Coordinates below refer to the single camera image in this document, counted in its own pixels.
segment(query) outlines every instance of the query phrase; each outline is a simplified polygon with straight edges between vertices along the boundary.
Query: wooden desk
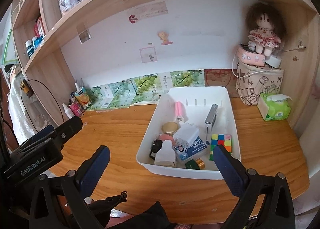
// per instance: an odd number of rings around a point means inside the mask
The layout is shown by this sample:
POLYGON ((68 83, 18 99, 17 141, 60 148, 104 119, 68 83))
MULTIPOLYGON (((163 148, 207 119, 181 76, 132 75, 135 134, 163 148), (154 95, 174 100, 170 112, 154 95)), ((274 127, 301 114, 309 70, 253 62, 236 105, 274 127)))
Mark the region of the wooden desk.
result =
MULTIPOLYGON (((309 187, 308 170, 298 139, 287 121, 263 121, 256 106, 246 106, 239 98, 231 100, 236 119, 242 163, 262 175, 283 172, 292 198, 309 187)), ((64 145, 64 159, 51 168, 57 176, 77 169, 99 145, 107 145, 111 161, 100 179, 94 200, 128 191, 128 202, 117 208, 140 214, 159 200, 169 220, 185 224, 224 222, 238 198, 224 180, 196 180, 150 173, 136 162, 136 153, 156 105, 131 106, 107 112, 86 112, 84 127, 64 145)), ((261 196, 253 211, 261 206, 261 196)))

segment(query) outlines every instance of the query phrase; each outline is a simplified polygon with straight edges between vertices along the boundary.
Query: blue gripper pad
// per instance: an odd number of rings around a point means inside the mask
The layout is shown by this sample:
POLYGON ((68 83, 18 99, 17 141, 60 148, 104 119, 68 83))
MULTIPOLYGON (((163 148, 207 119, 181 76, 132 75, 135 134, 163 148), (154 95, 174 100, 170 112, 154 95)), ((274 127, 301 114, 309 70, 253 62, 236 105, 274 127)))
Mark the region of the blue gripper pad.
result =
POLYGON ((213 160, 231 193, 240 198, 244 194, 248 182, 245 167, 239 160, 233 158, 223 145, 215 146, 213 160))
POLYGON ((32 142, 36 142, 39 139, 42 139, 45 136, 47 136, 52 131, 54 131, 54 127, 52 125, 48 125, 45 128, 43 128, 42 130, 40 130, 37 134, 33 135, 31 137, 31 140, 32 140, 32 142))
POLYGON ((110 150, 107 146, 101 145, 92 157, 85 160, 78 168, 76 183, 83 199, 92 195, 109 161, 110 150))

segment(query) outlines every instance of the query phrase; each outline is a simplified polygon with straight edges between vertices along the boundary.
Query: green box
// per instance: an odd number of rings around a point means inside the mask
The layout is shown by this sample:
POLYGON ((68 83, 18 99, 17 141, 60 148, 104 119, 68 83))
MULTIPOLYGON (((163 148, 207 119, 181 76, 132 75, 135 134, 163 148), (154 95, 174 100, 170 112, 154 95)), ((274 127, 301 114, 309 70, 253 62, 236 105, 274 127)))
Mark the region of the green box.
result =
POLYGON ((291 107, 287 101, 289 96, 283 94, 260 94, 258 109, 265 121, 285 120, 291 107))

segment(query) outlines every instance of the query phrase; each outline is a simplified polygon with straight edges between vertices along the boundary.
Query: red lips sticker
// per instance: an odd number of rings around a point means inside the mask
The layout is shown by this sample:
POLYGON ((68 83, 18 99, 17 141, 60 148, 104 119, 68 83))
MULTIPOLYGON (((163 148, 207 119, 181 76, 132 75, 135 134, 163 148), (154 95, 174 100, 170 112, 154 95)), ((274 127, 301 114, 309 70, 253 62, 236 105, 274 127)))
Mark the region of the red lips sticker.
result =
POLYGON ((129 22, 130 22, 130 23, 135 24, 135 23, 136 23, 136 20, 139 20, 139 19, 136 18, 135 15, 129 16, 129 22))

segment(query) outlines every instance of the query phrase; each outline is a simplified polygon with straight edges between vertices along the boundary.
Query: pink dress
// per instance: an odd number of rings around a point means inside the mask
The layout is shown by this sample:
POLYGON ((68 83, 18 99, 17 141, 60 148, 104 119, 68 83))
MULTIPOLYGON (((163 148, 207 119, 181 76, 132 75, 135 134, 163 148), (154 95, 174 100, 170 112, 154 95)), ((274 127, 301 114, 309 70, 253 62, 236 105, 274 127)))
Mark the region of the pink dress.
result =
POLYGON ((263 27, 251 30, 248 38, 258 44, 262 44, 263 47, 276 48, 281 43, 281 39, 272 30, 263 27))

